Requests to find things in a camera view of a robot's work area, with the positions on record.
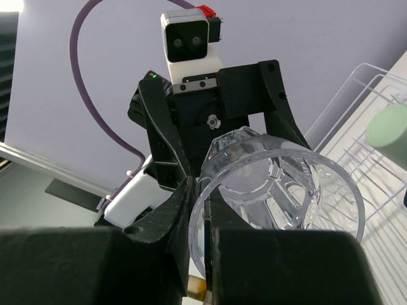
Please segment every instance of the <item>cable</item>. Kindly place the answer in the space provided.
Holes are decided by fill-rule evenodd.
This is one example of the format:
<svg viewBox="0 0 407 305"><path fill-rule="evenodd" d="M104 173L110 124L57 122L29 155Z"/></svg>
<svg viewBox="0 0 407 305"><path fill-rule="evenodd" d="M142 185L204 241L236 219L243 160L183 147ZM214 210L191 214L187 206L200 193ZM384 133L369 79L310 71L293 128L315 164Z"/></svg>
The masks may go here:
<svg viewBox="0 0 407 305"><path fill-rule="evenodd" d="M71 36L69 38L69 59L71 61L71 69L72 74L75 80L76 87L81 95L83 103L85 104L86 108L88 109L92 118L96 121L96 123L103 129L103 131L111 137L117 144L125 148L126 150L130 151L131 153L135 154L140 158L140 164L137 168L132 172L131 176L135 176L139 173L142 169L144 162L146 161L145 155L141 153L138 149L132 147L129 143L124 141L117 133L115 133L109 125L104 121L102 116L97 111L95 105L92 102L92 99L89 96L88 90L86 90L85 84L83 82L81 69L79 68L79 58L78 58L78 40L79 40L79 33L81 31L83 22L86 20L89 13L103 0L89 0L84 7L82 7L81 11L78 13L78 16L75 18L74 24L71 30ZM171 3L174 3L182 8L194 8L192 4L185 0L167 0ZM126 181L119 186L111 197L103 204L102 210L107 207L107 204L111 202L111 200L116 197L120 191L124 189L124 187L132 180L132 178L127 178Z"/></svg>

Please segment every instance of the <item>red connector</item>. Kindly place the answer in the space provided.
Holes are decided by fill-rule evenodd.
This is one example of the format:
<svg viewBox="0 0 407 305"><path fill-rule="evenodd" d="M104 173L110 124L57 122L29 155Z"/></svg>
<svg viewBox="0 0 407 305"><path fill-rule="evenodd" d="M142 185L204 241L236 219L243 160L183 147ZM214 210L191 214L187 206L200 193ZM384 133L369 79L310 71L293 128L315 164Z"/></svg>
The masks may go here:
<svg viewBox="0 0 407 305"><path fill-rule="evenodd" d="M200 10L202 10L203 13L205 14L206 18L216 17L216 12L207 5L200 5L200 6L197 6L196 8L199 8Z"/></svg>

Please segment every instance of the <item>screw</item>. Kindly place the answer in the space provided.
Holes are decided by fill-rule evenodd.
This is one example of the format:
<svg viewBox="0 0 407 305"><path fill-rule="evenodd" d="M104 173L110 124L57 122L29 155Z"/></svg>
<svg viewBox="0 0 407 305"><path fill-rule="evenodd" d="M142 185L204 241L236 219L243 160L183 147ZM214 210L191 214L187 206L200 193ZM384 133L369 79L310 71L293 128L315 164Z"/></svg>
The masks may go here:
<svg viewBox="0 0 407 305"><path fill-rule="evenodd" d="M211 114L206 123L211 130L218 129L221 126L221 121L217 118L216 114Z"/></svg>

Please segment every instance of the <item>green object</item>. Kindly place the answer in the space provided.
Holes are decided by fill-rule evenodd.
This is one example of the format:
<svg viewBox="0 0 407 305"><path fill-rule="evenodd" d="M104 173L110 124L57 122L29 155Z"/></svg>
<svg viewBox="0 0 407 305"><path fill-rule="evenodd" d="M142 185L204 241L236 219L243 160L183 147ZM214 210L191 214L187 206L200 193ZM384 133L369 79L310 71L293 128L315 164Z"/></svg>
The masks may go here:
<svg viewBox="0 0 407 305"><path fill-rule="evenodd" d="M407 170L407 105L390 105L380 111L366 130L368 144Z"/></svg>

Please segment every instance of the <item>camera lens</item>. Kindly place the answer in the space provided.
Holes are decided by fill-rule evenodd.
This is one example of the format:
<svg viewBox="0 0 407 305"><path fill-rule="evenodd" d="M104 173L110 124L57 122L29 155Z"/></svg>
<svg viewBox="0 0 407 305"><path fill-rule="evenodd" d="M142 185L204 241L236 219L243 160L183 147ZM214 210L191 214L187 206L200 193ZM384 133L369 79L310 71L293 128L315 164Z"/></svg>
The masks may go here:
<svg viewBox="0 0 407 305"><path fill-rule="evenodd" d="M182 47L183 46L183 41L182 40L180 40L180 39L176 39L176 40L174 40L174 46L176 47L176 48L180 48L180 47Z"/></svg>
<svg viewBox="0 0 407 305"><path fill-rule="evenodd" d="M193 44L194 46L200 46L201 43L202 43L201 37L196 36L196 37L194 37L194 38L192 39L192 44Z"/></svg>

